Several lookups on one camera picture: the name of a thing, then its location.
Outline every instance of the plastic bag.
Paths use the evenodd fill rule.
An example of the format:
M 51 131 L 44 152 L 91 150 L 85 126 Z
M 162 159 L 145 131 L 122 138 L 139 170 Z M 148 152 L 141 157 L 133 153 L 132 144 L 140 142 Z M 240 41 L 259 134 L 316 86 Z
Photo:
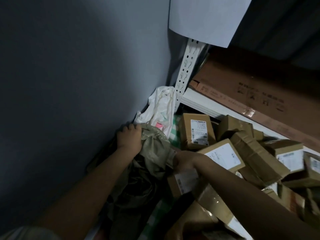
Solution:
M 144 113 L 138 111 L 134 122 L 153 125 L 162 130 L 169 138 L 174 120 L 175 101 L 176 91 L 174 87 L 158 87 L 149 97 L 149 107 Z

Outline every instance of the white shelf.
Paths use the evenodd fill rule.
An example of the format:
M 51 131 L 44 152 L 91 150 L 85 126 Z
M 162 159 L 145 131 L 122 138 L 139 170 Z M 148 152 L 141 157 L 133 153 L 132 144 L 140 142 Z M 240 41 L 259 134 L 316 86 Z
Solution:
M 276 137 L 279 139 L 288 139 L 287 137 L 280 135 L 279 133 L 268 129 L 267 127 L 237 113 L 234 112 L 233 110 L 227 108 L 226 106 L 223 106 L 219 103 L 217 103 L 214 100 L 211 100 L 210 98 L 202 95 L 201 93 L 198 93 L 194 90 L 192 90 L 191 88 L 187 88 L 186 92 L 183 94 L 182 99 L 180 101 L 181 103 L 196 109 L 204 114 L 210 115 L 211 117 L 217 118 L 217 119 L 221 119 L 222 116 L 225 115 L 231 115 L 237 119 L 249 122 L 251 124 L 253 124 L 253 128 L 259 131 L 262 131 L 264 134 L 266 134 L 267 136 L 272 136 L 272 137 Z M 318 156 L 320 156 L 320 153 L 304 146 L 304 151 L 306 152 L 310 152 L 313 154 L 316 154 Z

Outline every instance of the blue-gray wall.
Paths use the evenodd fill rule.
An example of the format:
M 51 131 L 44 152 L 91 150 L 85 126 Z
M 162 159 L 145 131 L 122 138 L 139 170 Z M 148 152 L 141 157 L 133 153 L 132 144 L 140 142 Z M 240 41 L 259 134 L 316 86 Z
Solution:
M 0 0 L 0 233 L 27 224 L 158 86 L 170 0 Z

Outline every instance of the hand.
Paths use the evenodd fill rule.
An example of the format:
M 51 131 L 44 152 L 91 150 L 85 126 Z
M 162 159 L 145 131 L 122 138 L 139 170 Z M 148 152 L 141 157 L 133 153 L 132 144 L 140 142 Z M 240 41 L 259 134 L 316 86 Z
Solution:
M 173 167 L 176 172 L 195 168 L 195 162 L 204 155 L 190 151 L 178 151 L 173 159 Z
M 134 158 L 141 151 L 141 125 L 136 125 L 134 128 L 133 124 L 128 127 L 123 127 L 122 131 L 117 133 L 117 147 L 123 149 L 128 153 L 132 154 Z

